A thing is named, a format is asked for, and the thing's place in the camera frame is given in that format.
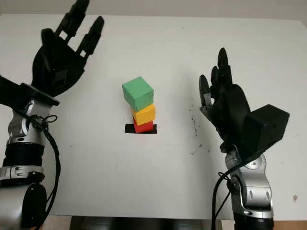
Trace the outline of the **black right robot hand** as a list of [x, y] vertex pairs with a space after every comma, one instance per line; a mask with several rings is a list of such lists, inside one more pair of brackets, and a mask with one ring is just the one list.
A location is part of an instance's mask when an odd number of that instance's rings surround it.
[[245, 116], [250, 107], [241, 87], [233, 83], [231, 66], [225, 48], [218, 53], [217, 65], [211, 71], [211, 85], [199, 77], [200, 111], [214, 125], [225, 143], [239, 143]]

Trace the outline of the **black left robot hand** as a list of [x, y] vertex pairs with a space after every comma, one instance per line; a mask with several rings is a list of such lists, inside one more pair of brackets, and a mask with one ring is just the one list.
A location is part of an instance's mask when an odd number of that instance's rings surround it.
[[100, 40], [102, 16], [97, 17], [77, 50], [68, 45], [84, 20], [88, 5], [87, 0], [76, 1], [55, 31], [50, 28], [41, 31], [42, 46], [33, 61], [31, 85], [52, 97], [64, 93], [80, 79]]

